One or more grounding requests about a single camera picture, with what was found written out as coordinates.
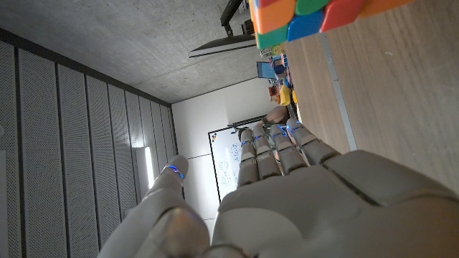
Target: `wooden table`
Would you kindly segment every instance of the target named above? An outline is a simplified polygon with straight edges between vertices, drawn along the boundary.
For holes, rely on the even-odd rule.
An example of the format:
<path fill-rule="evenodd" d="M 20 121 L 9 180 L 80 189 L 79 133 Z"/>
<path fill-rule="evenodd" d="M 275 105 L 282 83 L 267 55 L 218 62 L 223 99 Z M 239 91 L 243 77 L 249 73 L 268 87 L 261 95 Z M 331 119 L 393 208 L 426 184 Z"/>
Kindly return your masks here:
<path fill-rule="evenodd" d="M 459 193 L 459 1 L 418 0 L 326 33 L 358 149 Z M 318 35 L 285 44 L 303 123 L 348 138 Z"/>

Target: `blue led light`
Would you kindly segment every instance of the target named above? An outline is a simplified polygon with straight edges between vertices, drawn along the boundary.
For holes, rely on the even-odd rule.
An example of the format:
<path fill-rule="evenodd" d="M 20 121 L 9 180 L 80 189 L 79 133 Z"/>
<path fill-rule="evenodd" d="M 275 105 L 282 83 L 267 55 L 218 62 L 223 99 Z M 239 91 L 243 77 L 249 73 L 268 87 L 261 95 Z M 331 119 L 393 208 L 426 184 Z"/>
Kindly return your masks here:
<path fill-rule="evenodd" d="M 180 171 L 173 165 L 170 165 L 169 168 L 172 168 L 172 170 L 174 171 L 174 173 L 176 173 L 177 175 L 179 175 L 181 178 L 184 178 L 184 175 L 182 173 L 180 173 Z"/>

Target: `robotic hand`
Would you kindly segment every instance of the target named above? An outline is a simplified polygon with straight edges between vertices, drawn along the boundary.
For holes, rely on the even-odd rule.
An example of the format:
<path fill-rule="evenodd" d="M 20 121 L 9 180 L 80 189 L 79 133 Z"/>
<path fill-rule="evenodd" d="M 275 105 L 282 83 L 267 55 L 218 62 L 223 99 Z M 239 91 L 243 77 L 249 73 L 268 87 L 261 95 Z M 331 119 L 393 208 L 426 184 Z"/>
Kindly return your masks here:
<path fill-rule="evenodd" d="M 238 187 L 218 209 L 212 245 L 181 198 L 177 156 L 99 257 L 454 257 L 459 198 L 362 150 L 341 155 L 297 120 L 242 133 Z"/>

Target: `acoustic wall panel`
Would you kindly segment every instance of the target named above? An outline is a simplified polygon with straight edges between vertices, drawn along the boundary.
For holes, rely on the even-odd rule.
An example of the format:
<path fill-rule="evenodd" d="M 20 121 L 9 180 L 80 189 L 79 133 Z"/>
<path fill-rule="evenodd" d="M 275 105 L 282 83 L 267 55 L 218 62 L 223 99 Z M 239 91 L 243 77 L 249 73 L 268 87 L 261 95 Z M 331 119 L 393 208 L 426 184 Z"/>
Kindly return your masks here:
<path fill-rule="evenodd" d="M 6 198 L 6 151 L 0 150 L 0 257 L 8 255 L 8 211 L 6 210 L 8 201 Z"/>
<path fill-rule="evenodd" d="M 150 100 L 139 97 L 141 106 L 141 118 L 143 128 L 143 142 L 145 147 L 150 147 L 151 160 L 153 161 L 153 177 L 159 176 L 158 154 L 156 152 L 155 132 L 153 129 L 153 118 L 151 116 Z"/>
<path fill-rule="evenodd" d="M 171 121 L 169 120 L 169 109 L 161 106 L 161 117 L 163 120 L 164 142 L 166 143 L 166 155 L 169 162 L 174 157 L 174 144 L 172 143 Z"/>
<path fill-rule="evenodd" d="M 124 90 L 108 85 L 122 217 L 137 204 Z"/>
<path fill-rule="evenodd" d="M 107 84 L 89 76 L 86 80 L 100 244 L 103 245 L 120 223 L 118 185 Z"/>
<path fill-rule="evenodd" d="M 177 142 L 176 142 L 176 137 L 175 137 L 175 128 L 174 128 L 174 117 L 172 115 L 172 108 L 169 108 L 169 122 L 171 122 L 171 132 L 172 132 L 172 145 L 174 146 L 174 155 L 178 154 L 177 151 Z"/>
<path fill-rule="evenodd" d="M 0 42 L 0 150 L 6 156 L 7 238 L 0 233 L 2 257 L 21 257 L 21 217 L 19 204 L 19 171 L 17 156 L 16 85 L 14 48 Z"/>
<path fill-rule="evenodd" d="M 71 257 L 99 252 L 85 76 L 58 66 L 67 216 Z"/>
<path fill-rule="evenodd" d="M 55 64 L 19 50 L 19 74 L 27 256 L 66 257 Z"/>
<path fill-rule="evenodd" d="M 151 102 L 151 114 L 153 116 L 153 128 L 155 130 L 156 153 L 158 154 L 159 171 L 167 164 L 166 142 L 164 141 L 163 121 L 161 109 L 158 103 Z"/>
<path fill-rule="evenodd" d="M 125 91 L 126 110 L 128 111 L 129 133 L 131 135 L 132 162 L 134 170 L 134 182 L 136 184 L 137 204 L 141 202 L 141 187 L 138 181 L 136 148 L 143 147 L 143 131 L 141 109 L 138 104 L 138 96 Z"/>

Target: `rubik's cube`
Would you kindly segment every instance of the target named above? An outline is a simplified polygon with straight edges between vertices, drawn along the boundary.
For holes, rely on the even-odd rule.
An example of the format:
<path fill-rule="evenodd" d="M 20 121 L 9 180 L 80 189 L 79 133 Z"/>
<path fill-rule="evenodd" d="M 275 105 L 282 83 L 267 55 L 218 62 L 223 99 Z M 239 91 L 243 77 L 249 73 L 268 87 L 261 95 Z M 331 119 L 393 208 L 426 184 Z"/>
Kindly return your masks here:
<path fill-rule="evenodd" d="M 352 23 L 414 0 L 250 0 L 259 49 Z"/>

